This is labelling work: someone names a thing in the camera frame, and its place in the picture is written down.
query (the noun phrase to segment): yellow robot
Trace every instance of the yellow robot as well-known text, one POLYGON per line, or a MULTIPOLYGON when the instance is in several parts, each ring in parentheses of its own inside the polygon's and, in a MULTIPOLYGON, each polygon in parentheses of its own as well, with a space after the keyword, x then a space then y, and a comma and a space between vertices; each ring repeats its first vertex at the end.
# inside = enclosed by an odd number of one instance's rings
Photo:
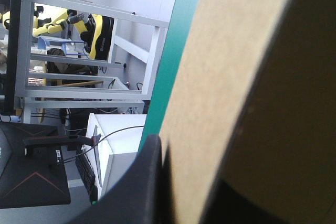
MULTIPOLYGON (((43 34, 55 34, 66 28, 67 24, 75 26, 81 39, 86 42, 85 51, 88 57, 97 60, 107 60, 114 19, 96 14, 90 14, 88 21, 83 21, 84 14, 78 14, 76 10, 60 8, 59 12, 50 18, 38 19, 39 13, 43 13, 43 7, 36 6, 33 21, 33 36, 43 34)), ((0 22, 9 29, 10 13, 0 15, 0 22)))

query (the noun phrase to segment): wooden board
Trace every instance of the wooden board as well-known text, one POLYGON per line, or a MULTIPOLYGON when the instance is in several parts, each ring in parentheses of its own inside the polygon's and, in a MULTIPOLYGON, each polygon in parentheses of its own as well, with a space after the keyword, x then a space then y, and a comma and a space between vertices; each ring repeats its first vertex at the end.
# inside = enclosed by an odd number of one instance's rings
POLYGON ((177 223, 198 223, 287 0, 199 0, 166 116, 177 223))

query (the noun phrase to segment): black cable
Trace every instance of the black cable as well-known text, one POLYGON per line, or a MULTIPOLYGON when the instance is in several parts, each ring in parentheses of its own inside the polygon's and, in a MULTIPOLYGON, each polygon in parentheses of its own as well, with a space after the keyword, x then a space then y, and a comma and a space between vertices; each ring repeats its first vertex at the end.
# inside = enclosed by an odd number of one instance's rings
POLYGON ((55 115, 55 114, 51 114, 51 113, 32 113, 32 114, 35 114, 35 115, 40 115, 40 117, 44 116, 44 115, 52 115, 52 116, 55 116, 57 117, 58 119, 68 119, 66 116, 59 116, 59 115, 55 115))
POLYGON ((83 154, 88 153, 90 150, 94 149, 100 142, 102 142, 103 140, 105 140, 107 137, 109 137, 109 136, 112 135, 112 134, 115 134, 115 133, 120 132, 120 131, 125 131, 125 130, 129 130, 129 129, 133 129, 133 128, 141 128, 141 127, 144 127, 144 125, 142 125, 142 126, 132 126, 132 127, 123 128, 123 129, 120 129, 120 130, 117 130, 117 131, 113 131, 113 132, 111 132, 110 134, 108 134, 107 136, 103 137, 101 140, 99 140, 93 147, 91 147, 91 148, 88 149, 87 151, 82 152, 82 153, 80 153, 80 154, 77 154, 77 155, 75 155, 75 156, 73 156, 73 157, 66 158, 66 159, 63 160, 62 163, 65 164, 65 163, 68 163, 68 162, 72 162, 72 161, 74 161, 75 159, 74 159, 74 160, 71 160, 71 161, 69 161, 69 160, 70 160, 70 159, 73 159, 73 158, 76 158, 76 157, 79 157, 79 156, 81 156, 81 155, 83 155, 83 154))
POLYGON ((31 118, 41 118, 41 115, 32 115, 31 118))
POLYGON ((51 114, 51 113, 43 113, 43 112, 32 112, 32 114, 42 114, 42 115, 53 115, 53 116, 57 116, 60 118, 59 115, 56 115, 56 114, 51 114))
POLYGON ((112 89, 113 88, 113 85, 115 83, 115 79, 113 81, 110 82, 109 86, 108 86, 108 89, 112 89))
POLYGON ((139 86, 138 86, 139 84, 143 85, 141 82, 137 82, 136 87, 138 88, 138 90, 140 90, 140 88, 139 88, 139 86))

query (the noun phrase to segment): green object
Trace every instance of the green object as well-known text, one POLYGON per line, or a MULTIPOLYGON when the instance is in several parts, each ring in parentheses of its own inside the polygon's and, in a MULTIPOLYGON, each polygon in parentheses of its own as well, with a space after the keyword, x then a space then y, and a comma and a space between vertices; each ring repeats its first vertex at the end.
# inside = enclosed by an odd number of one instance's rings
POLYGON ((148 135, 160 132, 197 3, 198 0, 175 0, 139 152, 148 135))

